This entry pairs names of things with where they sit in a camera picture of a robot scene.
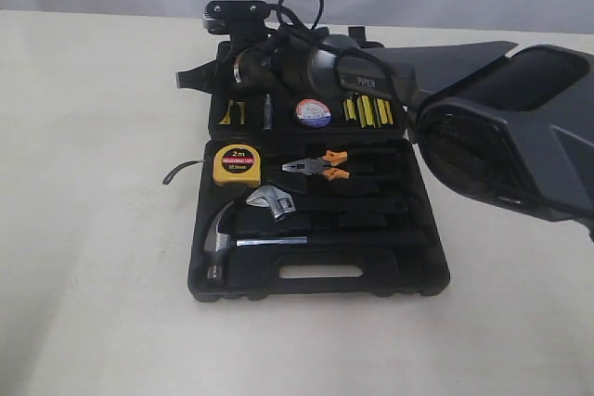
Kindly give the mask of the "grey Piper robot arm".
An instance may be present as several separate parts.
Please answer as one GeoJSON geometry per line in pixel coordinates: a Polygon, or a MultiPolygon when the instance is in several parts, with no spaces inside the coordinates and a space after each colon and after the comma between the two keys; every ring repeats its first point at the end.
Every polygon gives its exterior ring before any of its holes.
{"type": "Polygon", "coordinates": [[[510,41],[386,47],[343,34],[226,43],[179,71],[210,94],[391,104],[432,174],[458,194],[538,219],[593,225],[593,56],[510,41]]]}

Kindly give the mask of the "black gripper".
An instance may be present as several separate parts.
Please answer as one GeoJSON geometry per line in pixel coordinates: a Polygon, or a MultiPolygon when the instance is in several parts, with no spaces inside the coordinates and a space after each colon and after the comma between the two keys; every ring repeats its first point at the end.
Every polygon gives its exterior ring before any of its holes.
{"type": "Polygon", "coordinates": [[[278,50],[288,36],[273,33],[263,41],[231,34],[217,49],[215,64],[203,64],[175,74],[179,89],[212,95],[243,97],[259,94],[286,96],[278,75],[278,50]]]}

